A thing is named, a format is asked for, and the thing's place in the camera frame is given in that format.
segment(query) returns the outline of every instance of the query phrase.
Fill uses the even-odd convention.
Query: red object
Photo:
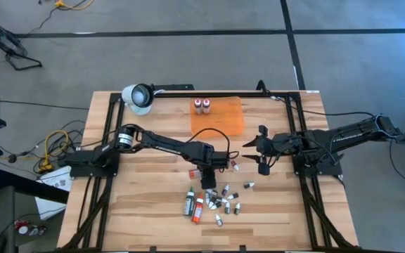
[[[200,222],[201,214],[203,212],[203,203],[204,203],[204,195],[203,193],[200,194],[198,199],[196,199],[195,209],[193,210],[193,216],[191,217],[191,221],[194,223]]]

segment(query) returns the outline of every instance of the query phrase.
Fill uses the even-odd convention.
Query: black plastic part
[[[88,157],[93,157],[92,150],[82,150],[78,153],[72,153],[67,156],[67,160],[73,158],[73,155],[79,155],[80,157],[87,155]],[[118,167],[120,164],[120,154],[114,154],[110,156],[109,163],[105,167],[87,165],[87,166],[72,166],[71,164],[71,177],[80,177],[80,176],[96,176],[96,177],[111,177],[118,173]]]
[[[164,89],[165,91],[194,91],[195,87],[193,84],[165,84],[165,85],[154,85],[151,84],[154,91]]]
[[[301,103],[301,96],[298,96],[294,99],[296,103],[296,108],[297,108],[297,113],[298,113],[298,119],[300,121],[300,126],[301,126],[301,131],[306,131],[307,130],[307,125],[306,125],[306,118],[304,117],[304,111],[302,110],[302,103]],[[300,182],[302,182],[302,176],[304,174],[300,174]],[[317,205],[320,207],[321,211],[324,213],[324,206],[323,206],[323,198],[321,197],[321,189],[320,189],[320,183],[318,181],[318,177],[315,175],[311,179],[312,181],[312,187],[314,189],[315,193],[315,201]],[[321,224],[321,232],[323,233],[323,240],[324,244],[326,247],[332,247],[332,242],[330,241],[330,236],[328,231],[326,230],[325,226]]]

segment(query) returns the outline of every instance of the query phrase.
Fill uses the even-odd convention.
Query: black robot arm
[[[203,189],[216,188],[215,169],[227,169],[228,152],[218,152],[210,144],[201,141],[182,142],[167,138],[152,131],[146,131],[135,124],[127,124],[115,132],[115,137],[106,145],[99,145],[93,152],[77,151],[66,158],[66,165],[89,165],[104,167],[118,153],[137,153],[144,148],[154,148],[180,155],[184,160],[195,164],[201,172]]]
[[[244,157],[259,164],[260,174],[269,175],[271,158],[276,161],[282,155],[292,155],[295,168],[304,169],[307,176],[314,173],[340,175],[338,161],[342,155],[337,155],[337,152],[366,141],[388,141],[401,135],[390,119],[382,115],[327,131],[317,129],[276,134],[272,139],[268,138],[265,126],[260,126],[259,132],[261,135],[244,147],[255,146],[261,155]]]

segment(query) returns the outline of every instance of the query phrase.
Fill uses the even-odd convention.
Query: white cap
[[[29,231],[29,228],[27,226],[22,226],[21,228],[18,229],[19,234],[24,235]]]

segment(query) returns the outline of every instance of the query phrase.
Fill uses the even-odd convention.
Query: wooden table
[[[94,93],[87,118],[83,144],[101,139],[106,119],[110,92]],[[324,112],[319,93],[301,91],[305,110]],[[135,123],[157,134],[185,141],[192,136],[189,117],[190,98],[157,98],[146,116],[124,111],[124,121]],[[258,133],[258,125],[269,128],[269,135],[290,132],[285,104],[266,98],[242,98],[245,130],[242,136],[232,136],[231,150],[241,154],[255,154],[254,148],[242,148]],[[326,117],[305,114],[309,129],[327,129]],[[204,139],[215,150],[225,150],[223,138]],[[289,157],[282,157],[271,168],[269,176],[257,173],[257,164],[242,157],[236,159],[240,171],[227,169],[217,172],[217,189],[226,183],[230,192],[240,197],[232,202],[242,205],[240,215],[225,214],[224,208],[212,211],[205,208],[200,225],[191,223],[182,215],[186,192],[193,186],[201,191],[198,180],[191,181],[188,170],[192,165],[177,155],[158,150],[142,150],[135,155],[122,155],[120,170],[115,177],[110,196],[104,250],[238,250],[248,249],[311,249],[304,214],[300,183],[293,174]],[[244,189],[243,184],[256,185]],[[344,237],[357,244],[351,214],[343,186],[331,176],[319,177],[326,214]],[[58,240],[58,247],[69,241],[77,228],[77,219],[87,179],[75,179],[68,198],[67,209]],[[84,218],[87,213],[92,187],[89,187]],[[218,227],[214,214],[221,213],[224,225]],[[319,220],[314,214],[319,244],[322,245]],[[92,229],[91,246],[96,243],[98,226]]]

